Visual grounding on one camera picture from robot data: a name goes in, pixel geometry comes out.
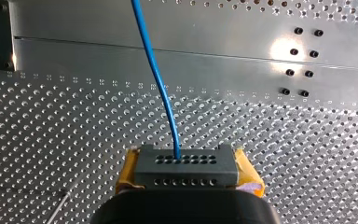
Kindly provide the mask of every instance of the black rivet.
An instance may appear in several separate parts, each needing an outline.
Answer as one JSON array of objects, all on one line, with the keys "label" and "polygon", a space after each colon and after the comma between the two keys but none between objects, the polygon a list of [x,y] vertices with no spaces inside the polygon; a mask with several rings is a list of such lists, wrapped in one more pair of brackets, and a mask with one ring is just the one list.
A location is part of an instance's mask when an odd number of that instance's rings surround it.
[{"label": "black rivet", "polygon": [[297,27],[297,28],[295,29],[295,34],[296,34],[296,35],[301,35],[303,32],[304,32],[304,30],[303,30],[303,28],[301,28],[301,27]]},{"label": "black rivet", "polygon": [[289,77],[292,77],[295,74],[295,71],[293,71],[292,69],[287,69],[286,70],[286,75]]},{"label": "black rivet", "polygon": [[290,94],[290,91],[287,90],[286,88],[283,88],[283,89],[281,89],[281,93],[282,93],[283,95],[288,95],[288,94]]},{"label": "black rivet", "polygon": [[324,31],[323,31],[323,30],[316,30],[316,31],[314,32],[314,34],[315,34],[316,36],[322,36],[322,35],[324,35]]},{"label": "black rivet", "polygon": [[308,91],[301,91],[300,95],[302,95],[304,97],[308,97],[308,96],[310,96],[310,93]]},{"label": "black rivet", "polygon": [[306,77],[313,77],[313,72],[312,71],[307,71],[304,74]]},{"label": "black rivet", "polygon": [[298,49],[291,49],[290,53],[293,55],[297,55],[298,54]]},{"label": "black rivet", "polygon": [[317,58],[319,56],[319,52],[316,50],[311,50],[310,51],[310,57],[312,58]]}]

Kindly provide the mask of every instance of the hole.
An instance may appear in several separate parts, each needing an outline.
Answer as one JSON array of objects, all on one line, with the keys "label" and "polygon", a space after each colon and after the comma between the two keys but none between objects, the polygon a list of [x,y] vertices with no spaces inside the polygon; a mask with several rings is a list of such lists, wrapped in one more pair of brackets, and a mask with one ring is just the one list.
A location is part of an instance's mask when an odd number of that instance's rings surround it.
[{"label": "hole", "polygon": [[170,185],[170,184],[171,184],[171,180],[170,180],[170,179],[164,179],[164,180],[162,181],[162,183],[163,183],[165,186],[167,186],[167,185]]},{"label": "hole", "polygon": [[217,180],[213,179],[209,182],[211,186],[215,186],[217,184]]},{"label": "hole", "polygon": [[199,180],[198,179],[192,179],[191,180],[191,185],[192,186],[196,186],[196,185],[198,185],[199,184]]},{"label": "hole", "polygon": [[190,183],[190,181],[188,179],[183,179],[182,180],[182,185],[183,186],[187,186]]},{"label": "hole", "polygon": [[173,179],[173,180],[172,180],[172,184],[173,184],[174,186],[178,186],[178,185],[179,185],[179,180],[178,180],[178,179]]},{"label": "hole", "polygon": [[201,183],[202,186],[205,186],[205,185],[208,184],[208,180],[206,180],[206,179],[201,179],[200,183]]}]

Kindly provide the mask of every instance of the metal sheet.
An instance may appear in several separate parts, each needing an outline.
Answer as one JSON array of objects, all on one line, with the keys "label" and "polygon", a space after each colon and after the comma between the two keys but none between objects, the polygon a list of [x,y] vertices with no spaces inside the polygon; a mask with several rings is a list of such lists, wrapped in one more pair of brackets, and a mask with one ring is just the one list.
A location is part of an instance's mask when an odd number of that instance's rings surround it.
[{"label": "metal sheet", "polygon": [[[143,8],[156,49],[358,68],[357,0],[243,2],[144,0]],[[11,9],[16,36],[142,46],[130,1],[15,1]]]},{"label": "metal sheet", "polygon": [[[245,147],[284,223],[358,223],[358,1],[239,2],[143,1],[183,147]],[[171,142],[130,2],[10,6],[26,72],[0,72],[0,223],[43,223],[68,189],[56,222],[88,223],[126,148]]]},{"label": "metal sheet", "polygon": [[[154,84],[141,49],[30,40],[15,40],[15,45],[21,55],[17,64],[20,70],[74,74],[79,78],[89,77],[93,82],[99,81],[101,76],[107,84],[111,84],[111,80],[106,78],[114,77],[118,83],[130,82],[130,88],[140,84],[149,88]],[[158,51],[156,57],[172,92],[191,91],[201,97],[231,95],[242,100],[268,100],[283,105],[291,102],[311,107],[358,108],[356,69],[168,51]],[[287,69],[295,74],[287,76]],[[305,77],[306,71],[312,71],[314,76]],[[282,88],[291,94],[280,94]],[[308,91],[310,97],[300,96],[302,90]]]},{"label": "metal sheet", "polygon": [[[25,52],[22,55],[29,59]],[[127,63],[116,64],[113,71],[120,72],[115,73],[0,73],[0,108],[7,106],[0,118],[9,118],[0,119],[6,124],[0,133],[7,138],[0,140],[0,184],[57,190],[81,176],[73,198],[57,216],[63,223],[87,223],[98,205],[112,197],[125,148],[170,145],[168,123],[158,91],[145,72],[145,59],[138,62],[120,55]],[[54,62],[44,56],[46,60],[39,62]],[[123,76],[124,71],[131,75]],[[199,83],[194,74],[181,74],[181,79],[190,77]],[[203,89],[189,86],[187,82],[169,88],[184,148],[222,143],[245,147],[268,186],[266,199],[284,223],[358,222],[358,109],[302,101],[285,105],[229,91],[202,94]],[[6,167],[19,172],[7,173]],[[16,183],[23,175],[25,182]]]}]

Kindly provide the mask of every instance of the blue wire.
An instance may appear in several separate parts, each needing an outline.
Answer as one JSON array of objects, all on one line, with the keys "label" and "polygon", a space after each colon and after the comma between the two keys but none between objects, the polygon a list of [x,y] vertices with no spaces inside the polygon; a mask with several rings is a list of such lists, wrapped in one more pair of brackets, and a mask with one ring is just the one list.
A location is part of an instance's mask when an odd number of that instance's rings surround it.
[{"label": "blue wire", "polygon": [[136,21],[138,22],[138,29],[141,33],[142,41],[144,42],[144,47],[147,55],[147,59],[152,69],[154,78],[157,82],[159,93],[161,94],[162,102],[164,103],[165,110],[167,111],[168,122],[170,123],[172,139],[173,139],[173,156],[179,160],[180,159],[180,145],[179,145],[179,135],[176,130],[175,118],[173,117],[173,112],[171,108],[170,98],[165,90],[164,81],[161,78],[159,73],[158,65],[156,58],[153,53],[152,43],[150,42],[149,34],[147,33],[147,28],[145,24],[144,14],[142,13],[142,7],[139,0],[131,0],[133,12],[135,13]]}]

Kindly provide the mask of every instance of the metal wall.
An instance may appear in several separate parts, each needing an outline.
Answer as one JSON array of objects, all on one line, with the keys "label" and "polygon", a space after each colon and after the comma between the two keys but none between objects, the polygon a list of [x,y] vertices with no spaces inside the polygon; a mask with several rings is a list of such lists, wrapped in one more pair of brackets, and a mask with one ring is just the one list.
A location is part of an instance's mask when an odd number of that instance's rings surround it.
[{"label": "metal wall", "polygon": [[[358,1],[143,8],[183,147],[245,147],[283,223],[358,223]],[[21,72],[0,72],[0,223],[43,223],[66,190],[56,223],[88,223],[126,148],[172,147],[131,3],[10,10]]]}]

